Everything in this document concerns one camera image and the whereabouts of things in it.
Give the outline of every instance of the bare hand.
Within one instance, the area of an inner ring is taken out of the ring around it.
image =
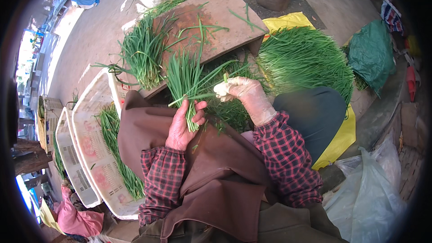
[[[195,137],[198,131],[189,132],[187,129],[186,112],[189,107],[189,100],[183,100],[181,107],[175,113],[171,127],[169,127],[168,138],[165,147],[185,151],[187,144]],[[205,123],[203,109],[207,107],[207,102],[195,100],[195,110],[197,114],[192,117],[192,122],[202,125]]]

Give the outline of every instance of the knee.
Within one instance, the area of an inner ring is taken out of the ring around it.
[[[345,118],[347,104],[338,91],[329,87],[318,87],[316,95],[321,100],[322,109],[331,112],[336,118]]]

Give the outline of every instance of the person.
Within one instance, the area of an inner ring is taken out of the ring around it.
[[[76,240],[100,234],[104,213],[85,208],[77,193],[72,193],[69,185],[67,180],[61,184],[63,201],[54,203],[54,210],[51,210],[54,221],[65,235]]]
[[[132,242],[346,242],[311,169],[345,117],[342,96],[320,87],[279,95],[272,105],[261,84],[244,77],[214,91],[221,101],[242,102],[255,125],[253,144],[229,126],[219,133],[205,101],[195,101],[192,118],[204,127],[189,132],[188,100],[175,111],[127,93],[119,151],[146,195]]]

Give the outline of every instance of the pink clothing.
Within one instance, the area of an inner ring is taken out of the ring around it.
[[[70,201],[71,190],[62,186],[63,201],[55,208],[58,214],[57,223],[67,234],[77,234],[84,237],[96,236],[102,231],[103,213],[93,211],[77,211]]]

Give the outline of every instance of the red plaid sleeve cover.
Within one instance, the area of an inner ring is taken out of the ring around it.
[[[289,116],[278,112],[268,123],[255,127],[254,142],[263,156],[272,180],[277,184],[286,205],[299,208],[321,203],[318,192],[320,174],[312,170],[311,156],[298,131],[287,125]]]
[[[138,208],[140,226],[165,218],[180,205],[179,190],[186,169],[184,154],[166,147],[141,152],[146,201]]]

